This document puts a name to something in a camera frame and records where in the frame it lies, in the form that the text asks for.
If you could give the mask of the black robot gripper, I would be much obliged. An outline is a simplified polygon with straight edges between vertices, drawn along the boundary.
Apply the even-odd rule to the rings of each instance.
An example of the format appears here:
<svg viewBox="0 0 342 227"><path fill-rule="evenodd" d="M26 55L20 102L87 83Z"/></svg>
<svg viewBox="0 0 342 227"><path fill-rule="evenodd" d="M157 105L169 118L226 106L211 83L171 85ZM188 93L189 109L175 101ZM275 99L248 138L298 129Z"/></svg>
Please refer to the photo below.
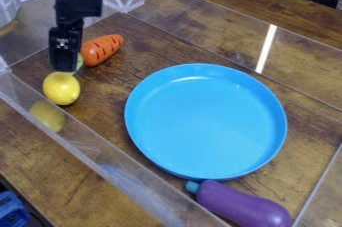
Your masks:
<svg viewBox="0 0 342 227"><path fill-rule="evenodd" d="M79 19L101 15L103 0L55 0L57 26L49 29L49 64L55 71L73 72L81 47Z"/></svg>

